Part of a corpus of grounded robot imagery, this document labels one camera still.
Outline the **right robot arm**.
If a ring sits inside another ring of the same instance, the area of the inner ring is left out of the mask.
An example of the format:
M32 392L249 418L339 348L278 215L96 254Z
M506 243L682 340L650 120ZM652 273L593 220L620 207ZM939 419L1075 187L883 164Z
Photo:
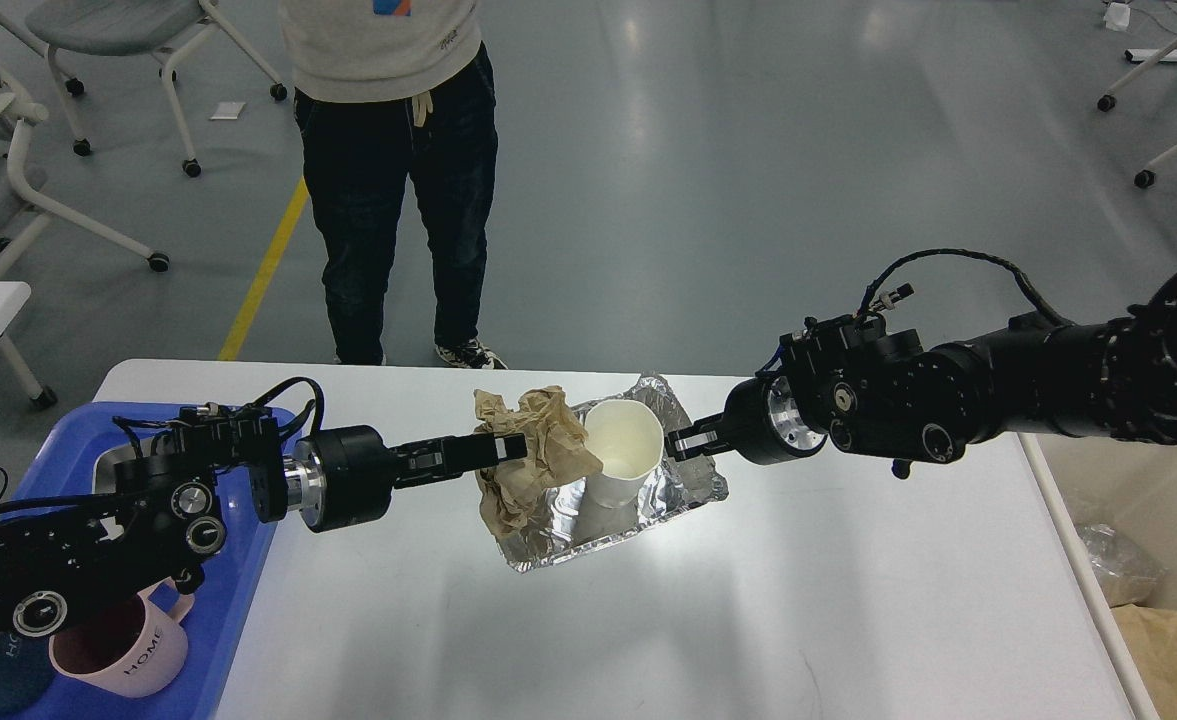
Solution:
M885 315L912 293L876 279L855 314L806 319L774 356L730 392L720 414L665 439L678 461L734 451L769 465L830 444L911 464L949 464L1004 432L1110 436L1177 445L1177 273L1145 304L1106 324L1068 322L1005 259L1032 304L984 336L920 347Z

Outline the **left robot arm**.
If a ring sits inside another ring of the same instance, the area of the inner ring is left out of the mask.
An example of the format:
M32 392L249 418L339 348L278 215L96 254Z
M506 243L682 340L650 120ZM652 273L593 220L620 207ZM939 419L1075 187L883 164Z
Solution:
M184 406L162 421L114 416L131 455L114 466L112 492L0 504L0 633L49 636L162 580L198 589L230 533L217 495L228 471L248 473L262 524L295 511L320 533L383 519L397 489L527 456L516 429L390 447L367 425L322 428L314 381L302 415L278 424L271 402L299 384L288 378L240 406Z

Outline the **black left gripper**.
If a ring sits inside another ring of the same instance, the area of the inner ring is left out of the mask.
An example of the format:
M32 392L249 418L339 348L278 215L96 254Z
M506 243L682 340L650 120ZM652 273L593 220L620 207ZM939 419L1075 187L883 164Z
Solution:
M528 454L521 433L438 436L391 451L372 427L319 429L301 438L282 460L287 509L299 511L315 533L352 527L386 515L393 489L443 482Z

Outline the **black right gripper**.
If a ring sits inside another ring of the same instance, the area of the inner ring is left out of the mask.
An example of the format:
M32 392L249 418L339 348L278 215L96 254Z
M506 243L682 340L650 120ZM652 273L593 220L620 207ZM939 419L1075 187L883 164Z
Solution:
M754 376L730 391L722 414L671 429L666 456L684 462L734 451L765 466L814 456L826 441L804 424L786 376Z

